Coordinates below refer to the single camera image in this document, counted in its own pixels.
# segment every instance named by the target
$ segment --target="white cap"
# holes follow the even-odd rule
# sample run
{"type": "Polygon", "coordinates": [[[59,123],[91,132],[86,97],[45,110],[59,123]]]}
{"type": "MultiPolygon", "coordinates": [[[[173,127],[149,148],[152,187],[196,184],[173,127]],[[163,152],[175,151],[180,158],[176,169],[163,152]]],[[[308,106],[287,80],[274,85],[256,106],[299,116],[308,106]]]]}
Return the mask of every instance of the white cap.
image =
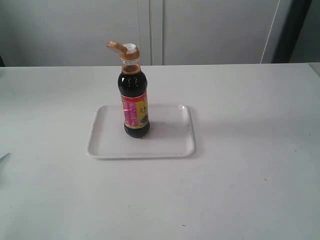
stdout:
{"type": "Polygon", "coordinates": [[[137,51],[136,45],[133,43],[126,43],[126,44],[123,44],[123,46],[125,46],[128,49],[126,54],[132,54],[137,51]]]}

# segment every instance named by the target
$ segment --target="bottle cap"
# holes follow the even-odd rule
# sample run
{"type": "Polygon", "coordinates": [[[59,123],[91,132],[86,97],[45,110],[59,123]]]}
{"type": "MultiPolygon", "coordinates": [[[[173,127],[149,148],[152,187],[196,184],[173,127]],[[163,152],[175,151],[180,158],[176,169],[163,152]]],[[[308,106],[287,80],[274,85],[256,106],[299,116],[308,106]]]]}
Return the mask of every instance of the bottle cap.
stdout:
{"type": "Polygon", "coordinates": [[[125,61],[135,60],[140,57],[140,51],[133,43],[120,44],[115,41],[110,41],[107,48],[118,53],[120,58],[125,61]]]}

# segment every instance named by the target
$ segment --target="bottle neck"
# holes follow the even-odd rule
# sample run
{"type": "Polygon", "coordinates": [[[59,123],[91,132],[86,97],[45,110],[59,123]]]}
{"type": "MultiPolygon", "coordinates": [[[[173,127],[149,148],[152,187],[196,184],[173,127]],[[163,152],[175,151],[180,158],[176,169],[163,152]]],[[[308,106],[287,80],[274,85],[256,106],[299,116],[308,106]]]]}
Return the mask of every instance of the bottle neck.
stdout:
{"type": "Polygon", "coordinates": [[[140,58],[134,60],[122,60],[122,72],[129,75],[141,72],[140,58]]]}

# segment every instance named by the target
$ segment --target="bottle label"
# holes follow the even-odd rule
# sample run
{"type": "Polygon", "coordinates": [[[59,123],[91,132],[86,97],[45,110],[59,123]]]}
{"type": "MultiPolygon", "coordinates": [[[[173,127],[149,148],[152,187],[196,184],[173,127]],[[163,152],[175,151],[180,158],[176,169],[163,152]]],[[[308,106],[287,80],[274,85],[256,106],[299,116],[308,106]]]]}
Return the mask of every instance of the bottle label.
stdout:
{"type": "Polygon", "coordinates": [[[137,97],[121,95],[124,111],[124,124],[131,129],[140,129],[148,124],[147,92],[137,97]]]}

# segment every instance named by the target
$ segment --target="tray rim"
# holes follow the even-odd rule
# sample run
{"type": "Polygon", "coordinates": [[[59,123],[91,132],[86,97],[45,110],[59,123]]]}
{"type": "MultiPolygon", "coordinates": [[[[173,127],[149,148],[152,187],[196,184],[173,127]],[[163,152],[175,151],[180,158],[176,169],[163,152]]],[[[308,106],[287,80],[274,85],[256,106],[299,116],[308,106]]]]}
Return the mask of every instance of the tray rim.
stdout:
{"type": "Polygon", "coordinates": [[[158,156],[134,156],[133,155],[131,157],[120,157],[120,156],[114,155],[113,157],[110,157],[110,156],[105,156],[105,155],[92,154],[90,152],[90,145],[91,145],[90,143],[91,143],[91,140],[92,140],[92,137],[93,137],[93,132],[94,132],[94,129],[95,129],[95,126],[96,126],[96,121],[97,121],[99,112],[101,111],[101,109],[103,109],[105,107],[107,107],[107,108],[108,107],[120,107],[121,108],[121,105],[112,104],[112,105],[103,105],[103,106],[99,107],[98,110],[95,112],[92,128],[91,128],[90,135],[89,135],[89,141],[88,141],[88,143],[86,145],[86,154],[89,157],[93,158],[93,159],[100,159],[100,160],[163,159],[163,158],[170,159],[170,158],[185,158],[185,157],[188,157],[188,156],[192,155],[196,151],[196,137],[195,137],[195,133],[194,133],[194,125],[193,125],[193,121],[192,121],[192,118],[191,118],[191,113],[190,113],[189,107],[187,105],[185,105],[185,104],[182,104],[182,103],[177,103],[177,104],[174,104],[174,103],[169,103],[169,104],[156,103],[156,104],[149,104],[149,106],[174,106],[174,107],[179,106],[179,107],[184,107],[184,109],[185,109],[185,111],[187,113],[187,116],[189,118],[189,121],[190,121],[190,130],[191,130],[191,138],[192,138],[192,148],[190,150],[186,151],[184,154],[179,154],[179,155],[172,155],[172,154],[164,153],[163,155],[158,155],[158,156]]]}

